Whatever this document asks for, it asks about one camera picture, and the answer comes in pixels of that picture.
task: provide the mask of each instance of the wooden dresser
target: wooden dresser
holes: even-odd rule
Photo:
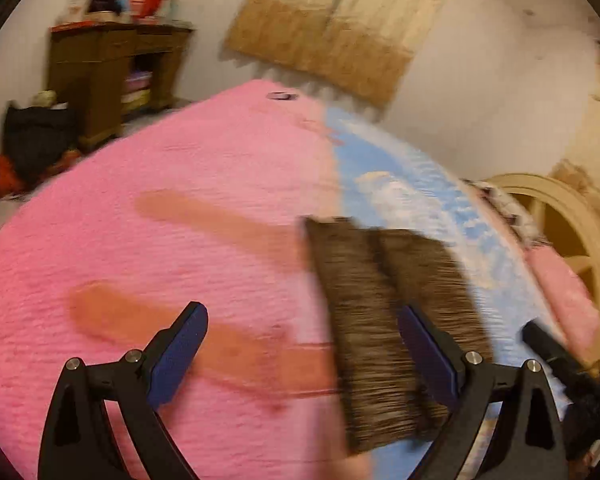
[[[46,88],[81,117],[82,149],[121,133],[122,95],[136,56],[153,72],[149,108],[173,105],[173,87],[192,33],[170,25],[118,23],[51,33]]]

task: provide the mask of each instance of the pink pillow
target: pink pillow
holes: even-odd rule
[[[532,247],[525,251],[525,257],[562,327],[570,351],[583,359],[600,326],[600,314],[587,287],[551,246]]]

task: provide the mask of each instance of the metal screw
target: metal screw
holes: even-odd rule
[[[535,359],[527,361],[526,367],[529,368],[529,370],[531,370],[532,372],[539,372],[540,370],[542,370],[542,365]]]
[[[464,358],[469,361],[472,365],[479,365],[482,362],[482,356],[478,352],[467,352]]]
[[[125,354],[125,361],[127,363],[137,363],[142,358],[142,352],[140,350],[129,350]]]
[[[66,362],[64,366],[67,370],[75,370],[80,366],[80,359],[78,359],[77,357],[72,357]]]

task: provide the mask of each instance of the floor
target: floor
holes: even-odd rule
[[[168,115],[172,111],[177,110],[178,108],[182,108],[188,104],[190,104],[190,103],[186,102],[184,100],[180,100],[170,110],[165,110],[158,114],[146,114],[146,115],[139,116],[139,117],[133,119],[132,121],[129,121],[128,123],[124,124],[122,136],[123,137],[131,136],[134,133],[141,130],[142,128],[148,126],[149,124],[153,124],[156,121],[159,121],[161,118],[163,118],[165,115]],[[16,214],[16,212],[18,211],[20,206],[22,206],[22,204],[29,201],[33,196],[35,196],[35,194],[40,189],[41,189],[40,187],[37,188],[35,191],[33,191],[32,193],[30,193],[27,196],[21,196],[21,197],[17,197],[17,198],[6,197],[6,198],[1,199],[0,200],[0,228],[4,224],[6,224],[13,215]]]

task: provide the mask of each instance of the folded cloth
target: folded cloth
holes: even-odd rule
[[[525,249],[536,244],[548,244],[533,217],[513,196],[489,182],[468,181],[484,193],[484,199],[498,212],[511,227]]]
[[[525,257],[567,338],[567,346],[582,360],[600,327],[600,313],[587,287],[551,246],[537,245],[526,250]]]
[[[396,307],[416,302],[464,348],[493,354],[452,255],[439,241],[348,219],[308,219],[306,231],[328,304],[349,451],[433,437],[423,431],[439,427],[446,408],[424,391]]]

